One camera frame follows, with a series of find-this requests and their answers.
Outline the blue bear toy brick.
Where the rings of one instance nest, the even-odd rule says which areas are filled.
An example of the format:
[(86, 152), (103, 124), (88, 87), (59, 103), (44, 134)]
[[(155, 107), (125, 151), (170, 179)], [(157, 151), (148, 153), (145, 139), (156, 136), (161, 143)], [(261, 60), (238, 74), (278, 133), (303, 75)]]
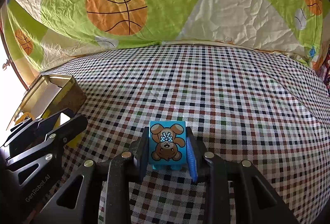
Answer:
[(149, 123), (148, 163), (154, 170), (181, 170), (187, 164), (187, 135), (184, 121)]

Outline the white paper tray liner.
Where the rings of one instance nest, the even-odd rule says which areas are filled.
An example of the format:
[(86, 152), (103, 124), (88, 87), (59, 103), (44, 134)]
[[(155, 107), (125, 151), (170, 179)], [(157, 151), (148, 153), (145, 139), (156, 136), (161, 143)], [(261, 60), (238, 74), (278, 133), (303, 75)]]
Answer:
[(21, 112), (30, 112), (35, 119), (51, 116), (67, 107), (63, 102), (68, 92), (54, 83), (42, 83), (36, 89), (31, 89)]

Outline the gold metal tin tray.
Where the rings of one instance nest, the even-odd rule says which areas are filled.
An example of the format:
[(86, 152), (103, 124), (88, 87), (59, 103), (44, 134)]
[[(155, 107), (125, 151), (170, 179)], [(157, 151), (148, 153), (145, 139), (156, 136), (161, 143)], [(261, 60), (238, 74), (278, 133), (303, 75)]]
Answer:
[(7, 128), (11, 129), (26, 117), (47, 118), (65, 108), (77, 113), (86, 98), (73, 75), (41, 75), (30, 85)]

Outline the checkered tablecloth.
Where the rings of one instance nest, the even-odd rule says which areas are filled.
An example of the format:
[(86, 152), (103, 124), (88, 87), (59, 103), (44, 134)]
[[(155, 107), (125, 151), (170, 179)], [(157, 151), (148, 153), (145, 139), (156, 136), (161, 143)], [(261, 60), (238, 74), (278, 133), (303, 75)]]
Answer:
[(282, 55), (232, 47), (114, 50), (55, 68), (86, 94), (88, 126), (62, 159), (66, 181), (85, 160), (128, 149), (151, 120), (185, 121), (223, 159), (248, 159), (300, 223), (329, 199), (329, 94), (315, 72)]

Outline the brown wooden door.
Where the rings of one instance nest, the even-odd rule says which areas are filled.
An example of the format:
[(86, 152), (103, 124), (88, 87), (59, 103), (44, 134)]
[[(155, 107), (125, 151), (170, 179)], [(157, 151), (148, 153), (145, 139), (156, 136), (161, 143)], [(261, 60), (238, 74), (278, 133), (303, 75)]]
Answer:
[(24, 89), (25, 90), (28, 90), (27, 84), (22, 79), (22, 76), (19, 74), (18, 69), (15, 66), (15, 63), (13, 62), (13, 60), (11, 58), (11, 55), (9, 53), (9, 49), (8, 49), (8, 46), (7, 46), (7, 43), (6, 43), (6, 40), (5, 40), (5, 36), (4, 36), (2, 27), (1, 27), (1, 40), (2, 40), (2, 44), (3, 44), (4, 50), (6, 52), (6, 55), (7, 55), (7, 62), (5, 63), (5, 66), (11, 66), (13, 68), (13, 71), (15, 72), (16, 77), (18, 77), (18, 79), (21, 82), (21, 84), (23, 85)]

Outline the basketball pattern bed sheet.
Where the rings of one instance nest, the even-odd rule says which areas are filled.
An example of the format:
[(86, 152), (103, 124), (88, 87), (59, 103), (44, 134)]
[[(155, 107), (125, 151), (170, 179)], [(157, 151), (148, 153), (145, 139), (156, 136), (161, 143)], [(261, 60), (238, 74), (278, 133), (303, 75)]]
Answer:
[(197, 42), (280, 53), (318, 69), (329, 0), (1, 0), (11, 58), (33, 71), (113, 49)]

